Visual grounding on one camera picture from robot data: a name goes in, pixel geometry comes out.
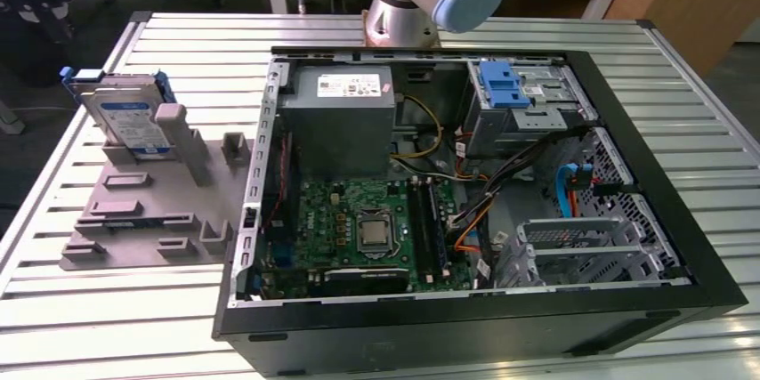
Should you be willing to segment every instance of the sticker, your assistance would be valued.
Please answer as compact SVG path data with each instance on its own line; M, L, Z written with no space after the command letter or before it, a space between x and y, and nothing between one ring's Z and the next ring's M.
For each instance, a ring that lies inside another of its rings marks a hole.
M490 266L485 264L482 258L477 260L477 271L486 279L490 278Z
M317 97L378 97L380 75L320 75Z
M102 226L105 227L134 227L132 222L104 222Z
M525 95L544 96L544 89L538 86L522 86L522 93Z
M466 154L466 144L464 144L460 141L456 141L456 143L453 144L453 148L456 151L456 156L458 158L464 158L464 155Z
M496 236L492 237L490 243L494 245L502 245L506 241L506 238L509 238L509 235L506 235L502 231L498 231L496 232Z
M150 120L153 110L146 102L104 102L100 111L108 127L129 149L145 150L146 154L168 150L166 137Z

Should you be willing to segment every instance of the motherboard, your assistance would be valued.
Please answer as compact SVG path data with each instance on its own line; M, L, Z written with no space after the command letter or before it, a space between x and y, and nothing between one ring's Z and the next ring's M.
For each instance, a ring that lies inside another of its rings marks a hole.
M360 295L352 287L372 281L357 278L376 276L389 292L469 289L466 258L446 256L444 223L454 210L445 180L304 181L296 241L272 248L277 289L286 298L313 296L317 288L330 294L326 286Z

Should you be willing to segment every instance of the green circuit board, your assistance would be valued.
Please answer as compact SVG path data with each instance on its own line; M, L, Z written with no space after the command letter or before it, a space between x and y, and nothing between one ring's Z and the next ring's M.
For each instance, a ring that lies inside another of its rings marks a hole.
M454 213L450 183L433 186L441 218ZM362 253L358 222L365 215L385 215L393 229L392 249L384 254ZM413 292L469 289L470 270L461 258L449 267L446 279L433 283L418 280L412 227L409 226L405 181L340 181L301 183L298 235L293 267L298 270L386 266L409 270ZM286 298L302 297L300 287L288 287Z

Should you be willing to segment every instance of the metal table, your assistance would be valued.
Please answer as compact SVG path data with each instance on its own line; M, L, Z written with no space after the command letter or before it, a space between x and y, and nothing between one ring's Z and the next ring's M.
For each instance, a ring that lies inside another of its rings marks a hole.
M276 45L358 45L348 16L156 13L126 26L105 68L160 67L206 138L254 135ZM750 303L613 356L425 368L362 378L760 376L760 149L656 30L632 21L496 19L446 47L589 51ZM221 265L65 272L60 250L100 173L102 135L80 109L0 244L2 378L252 378L210 339Z

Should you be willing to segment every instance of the blue drive bay latch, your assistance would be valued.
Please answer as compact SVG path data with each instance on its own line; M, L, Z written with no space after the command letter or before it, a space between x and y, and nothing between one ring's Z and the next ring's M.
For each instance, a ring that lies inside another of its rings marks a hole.
M525 109L530 100L520 90L520 76L508 62L484 61L480 63L480 77L494 109Z

